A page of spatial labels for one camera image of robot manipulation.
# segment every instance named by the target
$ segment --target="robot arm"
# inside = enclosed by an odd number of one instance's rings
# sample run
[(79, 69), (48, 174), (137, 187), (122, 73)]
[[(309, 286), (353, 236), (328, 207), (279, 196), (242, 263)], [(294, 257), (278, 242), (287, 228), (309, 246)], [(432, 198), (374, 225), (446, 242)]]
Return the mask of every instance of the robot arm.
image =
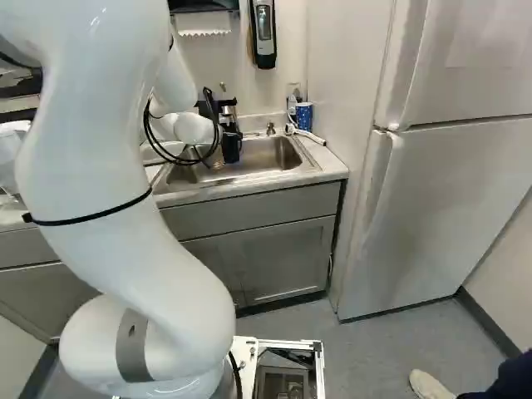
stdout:
[(186, 112), (195, 106), (197, 93), (178, 45), (170, 37), (170, 50), (157, 76), (150, 102), (152, 130), (163, 139), (182, 141), (183, 147), (211, 143), (213, 122)]
[(226, 288), (146, 196), (136, 132), (152, 87), (172, 111), (196, 98), (169, 26), (166, 0), (0, 3), (2, 35), (44, 70), (20, 192), (55, 252), (103, 293), (73, 315), (60, 357), (108, 395), (209, 397), (234, 335)]

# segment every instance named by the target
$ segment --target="person's foot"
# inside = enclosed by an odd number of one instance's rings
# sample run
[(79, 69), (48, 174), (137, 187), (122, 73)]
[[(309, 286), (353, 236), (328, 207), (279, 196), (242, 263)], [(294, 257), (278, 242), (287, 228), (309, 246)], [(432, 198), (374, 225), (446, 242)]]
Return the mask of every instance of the person's foot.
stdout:
[(456, 395), (426, 372), (412, 370), (408, 379), (412, 390), (420, 399), (456, 399)]

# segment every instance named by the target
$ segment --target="pant leg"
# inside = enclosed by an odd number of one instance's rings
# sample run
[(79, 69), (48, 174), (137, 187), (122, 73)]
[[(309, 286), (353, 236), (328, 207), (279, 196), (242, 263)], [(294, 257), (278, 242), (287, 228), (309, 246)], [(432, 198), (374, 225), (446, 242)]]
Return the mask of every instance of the pant leg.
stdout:
[(465, 393), (457, 399), (532, 398), (532, 351), (509, 359), (499, 366), (499, 376), (486, 392)]

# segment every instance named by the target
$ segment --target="gray cabinet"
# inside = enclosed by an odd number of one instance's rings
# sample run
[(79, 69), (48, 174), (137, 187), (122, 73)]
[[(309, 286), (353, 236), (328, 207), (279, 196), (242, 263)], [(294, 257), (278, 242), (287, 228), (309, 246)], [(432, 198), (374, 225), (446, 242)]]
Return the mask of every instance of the gray cabinet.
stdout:
[(334, 216), (250, 229), (183, 245), (240, 306), (324, 290)]
[(231, 234), (246, 303), (324, 290), (334, 216)]
[[(326, 288), (339, 192), (336, 181), (161, 214), (242, 308)], [(38, 229), (0, 233), (0, 254), (0, 314), (44, 342), (59, 337), (68, 318), (98, 295), (57, 262)]]
[(0, 313), (45, 342), (98, 294), (59, 262), (0, 270)]
[(224, 283), (233, 297), (236, 308), (246, 305), (239, 273), (231, 259), (233, 249), (228, 246), (226, 236), (193, 239), (182, 244)]

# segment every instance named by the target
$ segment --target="soap dispenser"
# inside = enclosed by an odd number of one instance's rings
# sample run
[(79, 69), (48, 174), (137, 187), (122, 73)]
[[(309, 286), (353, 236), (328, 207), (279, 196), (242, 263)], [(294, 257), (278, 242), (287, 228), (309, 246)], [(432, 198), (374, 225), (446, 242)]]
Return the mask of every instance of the soap dispenser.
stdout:
[(275, 0), (249, 0), (249, 16), (255, 63), (259, 69), (273, 69), (277, 60)]

